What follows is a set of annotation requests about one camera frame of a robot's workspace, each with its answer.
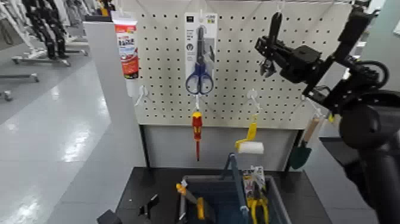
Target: scissors blade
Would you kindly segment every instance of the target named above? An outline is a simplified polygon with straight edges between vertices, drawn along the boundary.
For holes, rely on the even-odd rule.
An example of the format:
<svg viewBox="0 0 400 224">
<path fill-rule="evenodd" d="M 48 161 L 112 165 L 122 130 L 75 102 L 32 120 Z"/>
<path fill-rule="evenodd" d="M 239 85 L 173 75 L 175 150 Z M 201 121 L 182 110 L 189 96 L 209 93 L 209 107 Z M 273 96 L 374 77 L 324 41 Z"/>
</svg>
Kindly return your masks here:
<svg viewBox="0 0 400 224">
<path fill-rule="evenodd" d="M 204 63 L 204 28 L 201 26 L 197 30 L 197 63 Z"/>
</svg>

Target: blue scissors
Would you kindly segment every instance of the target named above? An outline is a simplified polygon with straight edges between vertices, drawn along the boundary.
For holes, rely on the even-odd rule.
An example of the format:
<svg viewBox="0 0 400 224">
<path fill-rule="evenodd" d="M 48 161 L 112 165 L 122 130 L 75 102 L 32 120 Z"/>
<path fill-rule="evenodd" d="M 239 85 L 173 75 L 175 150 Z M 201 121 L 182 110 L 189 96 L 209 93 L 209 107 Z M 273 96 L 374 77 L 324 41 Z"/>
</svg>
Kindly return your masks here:
<svg viewBox="0 0 400 224">
<path fill-rule="evenodd" d="M 186 90 L 192 94 L 208 94 L 214 88 L 212 77 L 207 73 L 204 61 L 204 27 L 199 27 L 195 71 L 186 79 Z"/>
</svg>

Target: white pegboard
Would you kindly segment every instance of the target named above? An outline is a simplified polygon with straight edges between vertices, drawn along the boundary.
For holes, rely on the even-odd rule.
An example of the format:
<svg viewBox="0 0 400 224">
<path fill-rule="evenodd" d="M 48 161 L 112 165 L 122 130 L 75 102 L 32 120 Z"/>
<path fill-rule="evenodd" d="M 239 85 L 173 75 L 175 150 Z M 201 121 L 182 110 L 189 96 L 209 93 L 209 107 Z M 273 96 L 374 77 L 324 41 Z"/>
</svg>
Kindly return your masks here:
<svg viewBox="0 0 400 224">
<path fill-rule="evenodd" d="M 204 126 L 248 127 L 257 109 L 246 94 L 254 88 L 263 108 L 259 127 L 305 128 L 314 112 L 308 101 L 301 101 L 305 85 L 294 85 L 279 74 L 267 79 L 259 74 L 262 57 L 254 45 L 267 35 L 277 2 L 207 1 L 206 5 L 219 18 L 214 89 L 200 99 Z M 195 98 L 185 88 L 183 15 L 196 8 L 195 0 L 124 4 L 124 10 L 135 12 L 139 21 L 139 82 L 149 90 L 136 107 L 140 124 L 191 125 Z M 325 59 L 336 49 L 350 10 L 343 2 L 287 2 L 279 39 L 291 47 L 307 44 Z"/>
</svg>

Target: cable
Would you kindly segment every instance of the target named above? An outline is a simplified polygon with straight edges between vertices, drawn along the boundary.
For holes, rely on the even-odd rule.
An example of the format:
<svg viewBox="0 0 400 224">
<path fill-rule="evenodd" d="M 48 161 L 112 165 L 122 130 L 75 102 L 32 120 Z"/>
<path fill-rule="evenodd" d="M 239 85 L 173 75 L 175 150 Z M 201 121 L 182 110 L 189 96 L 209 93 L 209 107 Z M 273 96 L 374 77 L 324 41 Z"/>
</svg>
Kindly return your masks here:
<svg viewBox="0 0 400 224">
<path fill-rule="evenodd" d="M 326 91 L 328 91 L 328 93 L 330 93 L 330 91 L 331 91 L 327 85 L 316 86 L 316 87 L 314 87 L 314 89 L 316 91 L 326 90 Z"/>
<path fill-rule="evenodd" d="M 3 35 L 4 42 L 8 45 L 14 45 L 13 38 L 11 37 L 7 28 L 4 26 L 3 20 L 0 20 L 0 31 Z"/>
<path fill-rule="evenodd" d="M 373 87 L 373 89 L 380 89 L 382 88 L 389 80 L 389 69 L 383 64 L 380 63 L 379 61 L 357 61 L 356 64 L 359 65 L 373 65 L 379 67 L 383 71 L 383 79 L 380 81 L 376 86 Z"/>
</svg>

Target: pegboard hook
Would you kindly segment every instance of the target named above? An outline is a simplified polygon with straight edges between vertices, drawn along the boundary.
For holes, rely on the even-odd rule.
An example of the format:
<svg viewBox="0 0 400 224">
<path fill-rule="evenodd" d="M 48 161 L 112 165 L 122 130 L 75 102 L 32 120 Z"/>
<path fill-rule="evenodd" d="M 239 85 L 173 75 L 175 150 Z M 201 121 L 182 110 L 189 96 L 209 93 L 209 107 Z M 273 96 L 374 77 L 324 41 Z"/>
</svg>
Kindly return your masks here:
<svg viewBox="0 0 400 224">
<path fill-rule="evenodd" d="M 149 91 L 147 90 L 146 86 L 141 85 L 139 88 L 139 98 L 137 99 L 135 103 L 135 107 L 137 107 L 140 104 L 140 101 L 142 100 L 143 97 L 147 97 L 149 95 Z"/>
<path fill-rule="evenodd" d="M 195 95 L 196 98 L 196 110 L 200 110 L 199 94 Z"/>
<path fill-rule="evenodd" d="M 202 0 L 196 0 L 196 7 L 197 7 L 197 12 L 199 13 L 199 22 L 202 23 L 204 20 L 204 15 L 203 15 L 203 7 L 201 4 Z"/>
<path fill-rule="evenodd" d="M 311 104 L 311 106 L 314 108 L 314 111 L 315 111 L 314 114 L 316 114 L 317 117 L 323 117 L 324 116 L 324 114 L 321 111 L 321 108 L 318 108 L 317 106 L 315 106 L 315 104 L 308 97 L 305 97 L 304 95 L 301 95 L 301 100 L 302 101 L 307 100 Z"/>
<path fill-rule="evenodd" d="M 249 92 L 247 92 L 247 99 L 253 100 L 254 105 L 258 110 L 258 112 L 257 112 L 257 114 L 258 114 L 260 112 L 260 110 L 262 110 L 262 108 L 260 107 L 260 104 L 255 99 L 257 96 L 258 96 L 258 93 L 255 89 L 251 89 L 251 90 L 249 90 Z"/>
<path fill-rule="evenodd" d="M 278 0 L 277 1 L 277 11 L 278 13 L 282 13 L 283 8 L 285 7 L 286 0 Z"/>
</svg>

